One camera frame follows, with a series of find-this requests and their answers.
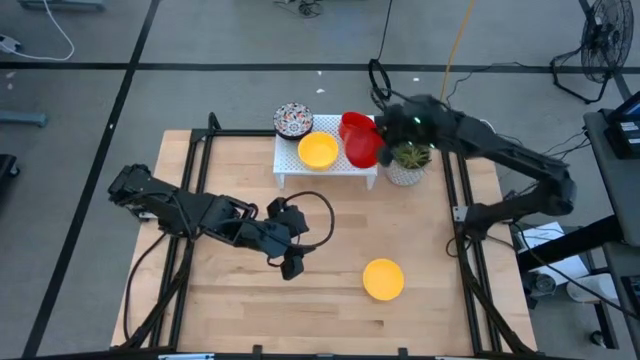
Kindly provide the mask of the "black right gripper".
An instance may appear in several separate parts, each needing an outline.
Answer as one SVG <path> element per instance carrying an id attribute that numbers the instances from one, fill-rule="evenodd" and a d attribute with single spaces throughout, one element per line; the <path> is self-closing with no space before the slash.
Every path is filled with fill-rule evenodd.
<path id="1" fill-rule="evenodd" d="M 374 117 L 374 123 L 384 142 L 377 150 L 377 161 L 382 167 L 387 168 L 393 162 L 391 149 L 404 143 L 453 150 L 453 111 L 431 95 L 416 95 L 402 104 L 389 105 Z"/>

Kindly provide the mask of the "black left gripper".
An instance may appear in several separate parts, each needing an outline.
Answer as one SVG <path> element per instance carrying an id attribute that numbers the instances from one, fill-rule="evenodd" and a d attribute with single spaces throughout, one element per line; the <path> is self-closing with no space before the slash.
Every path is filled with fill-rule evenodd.
<path id="1" fill-rule="evenodd" d="M 267 264 L 270 267 L 280 267 L 285 281 L 293 280 L 304 271 L 302 255 L 285 255 L 282 263 L 276 260 L 287 250 L 299 249 L 299 246 L 292 241 L 289 228 L 283 224 L 240 220 L 234 245 L 266 254 Z"/>

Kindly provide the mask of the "red plastic mini bowl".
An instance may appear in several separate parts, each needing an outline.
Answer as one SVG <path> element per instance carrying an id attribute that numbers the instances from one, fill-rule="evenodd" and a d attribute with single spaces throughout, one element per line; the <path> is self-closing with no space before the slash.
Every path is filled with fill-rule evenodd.
<path id="1" fill-rule="evenodd" d="M 345 112 L 339 123 L 339 136 L 345 145 L 372 146 L 375 139 L 374 119 L 357 112 Z"/>
<path id="2" fill-rule="evenodd" d="M 376 130 L 356 128 L 345 133 L 344 146 L 350 164 L 366 169 L 378 163 L 377 153 L 384 142 Z"/>

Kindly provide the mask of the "yellow plastic mini bowl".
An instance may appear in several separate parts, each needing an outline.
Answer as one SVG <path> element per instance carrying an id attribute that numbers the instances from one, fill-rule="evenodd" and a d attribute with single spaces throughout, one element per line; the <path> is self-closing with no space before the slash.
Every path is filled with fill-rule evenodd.
<path id="1" fill-rule="evenodd" d="M 401 267 L 386 258 L 370 261 L 363 271 L 362 281 L 365 291 L 379 301 L 395 299 L 402 293 L 405 285 Z"/>
<path id="2" fill-rule="evenodd" d="M 312 132 L 298 144 L 298 157 L 310 170 L 328 170 L 338 158 L 339 146 L 335 138 L 326 132 Z"/>

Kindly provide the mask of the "potted green spiky plant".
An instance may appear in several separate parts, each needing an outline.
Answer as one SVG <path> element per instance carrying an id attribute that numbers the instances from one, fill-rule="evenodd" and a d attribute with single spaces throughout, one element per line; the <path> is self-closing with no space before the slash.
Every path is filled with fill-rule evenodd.
<path id="1" fill-rule="evenodd" d="M 392 161 L 385 170 L 388 180 L 397 186 L 412 186 L 425 175 L 431 162 L 431 147 L 404 143 L 391 149 Z"/>

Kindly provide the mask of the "white perforated metal shelf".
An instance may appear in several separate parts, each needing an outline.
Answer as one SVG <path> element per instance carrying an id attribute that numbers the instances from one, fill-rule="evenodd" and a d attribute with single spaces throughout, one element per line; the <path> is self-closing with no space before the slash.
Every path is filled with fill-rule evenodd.
<path id="1" fill-rule="evenodd" d="M 376 166 L 362 169 L 353 166 L 344 154 L 344 146 L 339 136 L 340 115 L 315 115 L 314 131 L 331 134 L 339 146 L 337 160 L 324 171 L 308 169 L 298 157 L 298 142 L 275 137 L 273 174 L 277 187 L 283 189 L 287 176 L 355 176 L 366 179 L 366 188 L 371 190 L 375 184 L 378 170 Z"/>

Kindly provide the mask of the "white paper sheets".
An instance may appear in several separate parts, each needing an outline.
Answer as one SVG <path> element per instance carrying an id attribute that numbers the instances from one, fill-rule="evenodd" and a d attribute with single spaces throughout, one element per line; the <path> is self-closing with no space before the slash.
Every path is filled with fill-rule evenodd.
<path id="1" fill-rule="evenodd" d="M 558 222 L 544 224 L 538 227 L 529 228 L 527 230 L 518 231 L 519 240 L 523 244 L 523 249 L 535 249 L 547 242 L 558 239 L 564 235 Z M 578 255 L 574 255 L 551 264 L 552 267 L 563 272 L 572 279 L 579 279 L 589 274 L 589 270 L 585 263 Z M 549 266 L 541 266 L 530 270 L 530 273 L 545 274 L 552 277 L 557 285 L 562 285 L 568 280 L 552 270 Z"/>

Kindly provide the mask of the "grey side table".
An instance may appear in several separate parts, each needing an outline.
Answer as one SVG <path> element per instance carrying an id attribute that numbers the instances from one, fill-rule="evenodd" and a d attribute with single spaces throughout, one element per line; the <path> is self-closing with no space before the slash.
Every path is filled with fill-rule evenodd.
<path id="1" fill-rule="evenodd" d="M 610 147 L 604 131 L 612 111 L 587 113 L 584 122 L 614 214 L 520 253 L 518 265 L 528 271 L 539 265 L 537 255 L 552 263 L 602 248 L 619 302 L 631 312 L 625 321 L 640 360 L 640 159 L 619 159 Z"/>

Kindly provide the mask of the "black floor fan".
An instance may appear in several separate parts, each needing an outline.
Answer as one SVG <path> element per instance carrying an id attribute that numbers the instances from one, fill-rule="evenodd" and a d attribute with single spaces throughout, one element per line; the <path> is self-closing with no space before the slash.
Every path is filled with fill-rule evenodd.
<path id="1" fill-rule="evenodd" d="M 618 76 L 629 56 L 634 35 L 631 0 L 578 0 L 585 21 L 577 49 L 553 57 L 550 70 L 553 85 L 585 104 L 599 102 L 610 80 Z M 600 84 L 598 96 L 589 99 L 561 84 L 559 69 L 579 55 L 581 71 L 591 82 Z"/>

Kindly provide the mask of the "black laptop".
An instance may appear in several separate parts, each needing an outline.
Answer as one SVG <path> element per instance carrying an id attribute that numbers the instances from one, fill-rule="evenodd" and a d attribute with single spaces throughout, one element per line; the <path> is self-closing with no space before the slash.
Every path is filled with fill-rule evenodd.
<path id="1" fill-rule="evenodd" d="M 640 91 L 605 116 L 604 135 L 619 159 L 640 159 Z"/>

